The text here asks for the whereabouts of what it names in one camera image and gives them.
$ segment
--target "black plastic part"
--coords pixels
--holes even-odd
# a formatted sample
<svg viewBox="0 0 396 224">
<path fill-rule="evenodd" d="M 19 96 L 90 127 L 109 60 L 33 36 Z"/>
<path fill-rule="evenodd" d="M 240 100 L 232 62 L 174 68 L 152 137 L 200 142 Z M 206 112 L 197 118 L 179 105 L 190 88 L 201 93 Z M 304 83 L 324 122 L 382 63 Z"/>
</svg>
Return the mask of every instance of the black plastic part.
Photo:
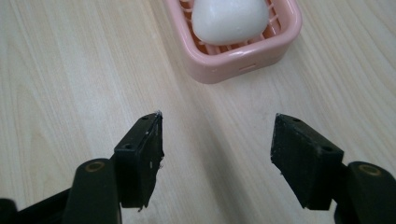
<svg viewBox="0 0 396 224">
<path fill-rule="evenodd" d="M 344 151 L 299 119 L 277 114 L 271 161 L 302 207 L 329 210 Z"/>
<path fill-rule="evenodd" d="M 61 223 L 68 196 L 69 189 L 21 210 L 17 215 L 16 223 Z"/>
<path fill-rule="evenodd" d="M 114 149 L 122 207 L 149 205 L 163 156 L 163 116 L 157 112 L 139 119 Z"/>
<path fill-rule="evenodd" d="M 121 223 L 116 177 L 111 160 L 87 161 L 77 168 L 62 223 Z"/>
<path fill-rule="evenodd" d="M 14 224 L 17 206 L 10 199 L 0 199 L 0 224 Z"/>
<path fill-rule="evenodd" d="M 396 180 L 388 171 L 354 161 L 348 165 L 346 185 L 361 224 L 396 223 Z"/>
</svg>

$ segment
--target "wood grain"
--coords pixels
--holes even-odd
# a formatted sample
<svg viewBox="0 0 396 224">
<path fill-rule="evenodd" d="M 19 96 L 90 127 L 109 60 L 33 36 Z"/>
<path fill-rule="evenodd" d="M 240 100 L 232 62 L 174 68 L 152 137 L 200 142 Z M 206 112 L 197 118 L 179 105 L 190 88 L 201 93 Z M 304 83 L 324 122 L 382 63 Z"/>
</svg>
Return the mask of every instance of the wood grain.
<svg viewBox="0 0 396 224">
<path fill-rule="evenodd" d="M 333 223 L 304 210 L 270 162 L 276 113 L 396 174 L 396 2 L 298 1 L 303 29 L 277 64 L 219 84 L 188 76 L 163 1 L 0 6 L 0 197 L 20 209 L 108 158 L 161 109 L 164 167 L 124 223 Z"/>
</svg>

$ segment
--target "soap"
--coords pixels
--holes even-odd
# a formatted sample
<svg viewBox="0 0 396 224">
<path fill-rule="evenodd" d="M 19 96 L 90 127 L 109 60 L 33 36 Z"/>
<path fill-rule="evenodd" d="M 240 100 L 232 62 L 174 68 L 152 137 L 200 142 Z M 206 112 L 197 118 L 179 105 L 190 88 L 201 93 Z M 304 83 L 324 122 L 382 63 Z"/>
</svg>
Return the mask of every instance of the soap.
<svg viewBox="0 0 396 224">
<path fill-rule="evenodd" d="M 191 22 L 199 39 L 221 46 L 260 35 L 268 17 L 265 0 L 195 0 Z"/>
</svg>

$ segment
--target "soap dish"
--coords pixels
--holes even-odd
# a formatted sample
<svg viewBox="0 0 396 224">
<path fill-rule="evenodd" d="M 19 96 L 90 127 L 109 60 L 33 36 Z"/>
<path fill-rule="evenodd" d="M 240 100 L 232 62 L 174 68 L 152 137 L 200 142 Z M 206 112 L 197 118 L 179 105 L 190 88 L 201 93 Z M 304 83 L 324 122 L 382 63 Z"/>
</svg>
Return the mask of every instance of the soap dish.
<svg viewBox="0 0 396 224">
<path fill-rule="evenodd" d="M 295 0 L 266 1 L 270 20 L 264 32 L 243 43 L 213 46 L 192 31 L 193 0 L 164 0 L 182 46 L 189 75 L 202 83 L 217 83 L 277 63 L 300 33 L 302 16 Z"/>
</svg>

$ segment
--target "pink soap dish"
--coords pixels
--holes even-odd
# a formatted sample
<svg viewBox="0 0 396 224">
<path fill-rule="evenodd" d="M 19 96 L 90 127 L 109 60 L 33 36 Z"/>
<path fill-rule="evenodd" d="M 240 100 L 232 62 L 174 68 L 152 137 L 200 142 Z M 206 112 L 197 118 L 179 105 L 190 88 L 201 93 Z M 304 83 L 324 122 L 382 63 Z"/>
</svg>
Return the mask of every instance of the pink soap dish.
<svg viewBox="0 0 396 224">
<path fill-rule="evenodd" d="M 217 83 L 230 77 L 277 63 L 300 33 L 302 17 L 295 0 L 267 2 L 270 20 L 265 31 L 244 43 L 212 46 L 192 31 L 194 0 L 164 0 L 169 19 L 182 45 L 190 75 L 202 83 Z"/>
</svg>

